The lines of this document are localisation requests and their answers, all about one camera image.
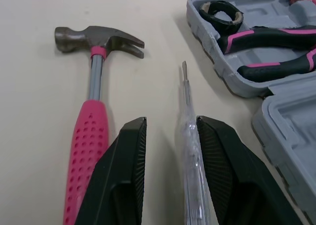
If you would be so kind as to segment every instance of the metal hammer shaft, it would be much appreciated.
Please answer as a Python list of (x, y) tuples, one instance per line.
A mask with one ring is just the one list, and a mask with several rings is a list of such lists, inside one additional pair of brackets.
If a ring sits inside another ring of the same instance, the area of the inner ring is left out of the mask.
[(101, 76), (104, 58), (101, 55), (94, 55), (91, 62), (89, 100), (100, 100)]

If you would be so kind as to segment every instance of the tool case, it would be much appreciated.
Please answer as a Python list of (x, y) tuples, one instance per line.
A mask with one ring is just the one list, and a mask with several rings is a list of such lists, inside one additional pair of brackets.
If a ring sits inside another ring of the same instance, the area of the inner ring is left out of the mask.
[[(287, 189), (299, 208), (316, 224), (316, 71), (255, 83), (243, 78), (237, 68), (251, 63), (283, 62), (308, 51), (288, 48), (252, 48), (223, 54), (219, 33), (201, 18), (199, 8), (213, 0), (188, 0), (187, 21), (214, 69), (235, 94), (251, 98), (267, 96), (253, 116), (252, 124), (267, 157), (286, 180)], [(238, 32), (255, 26), (297, 28), (316, 25), (316, 5), (300, 0), (224, 0), (243, 12)], [(227, 15), (218, 12), (224, 20)]]

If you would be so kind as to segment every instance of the pink hammer grip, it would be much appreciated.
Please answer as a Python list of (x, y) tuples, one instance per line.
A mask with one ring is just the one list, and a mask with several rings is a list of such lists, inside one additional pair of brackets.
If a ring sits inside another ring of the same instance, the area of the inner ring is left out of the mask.
[(68, 168), (64, 225), (74, 225), (95, 164), (109, 147), (105, 105), (87, 100), (79, 113)]

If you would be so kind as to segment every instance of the pliers handle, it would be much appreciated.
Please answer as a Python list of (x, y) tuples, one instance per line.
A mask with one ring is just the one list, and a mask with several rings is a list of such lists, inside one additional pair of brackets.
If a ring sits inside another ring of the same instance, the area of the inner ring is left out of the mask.
[(293, 74), (304, 74), (316, 67), (316, 26), (294, 29), (255, 27), (252, 30), (223, 36), (217, 43), (224, 54), (256, 47), (312, 49), (307, 54), (286, 62), (255, 63), (239, 67), (237, 72), (253, 82), (266, 82)]

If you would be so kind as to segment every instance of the tape roll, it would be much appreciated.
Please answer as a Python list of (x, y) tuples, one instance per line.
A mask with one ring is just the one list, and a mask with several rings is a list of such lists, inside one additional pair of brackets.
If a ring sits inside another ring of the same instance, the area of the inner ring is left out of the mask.
[[(225, 12), (232, 21), (224, 21), (215, 17), (219, 11)], [(199, 14), (205, 21), (211, 23), (220, 35), (235, 34), (243, 22), (243, 13), (234, 5), (222, 0), (204, 3), (200, 7)]]

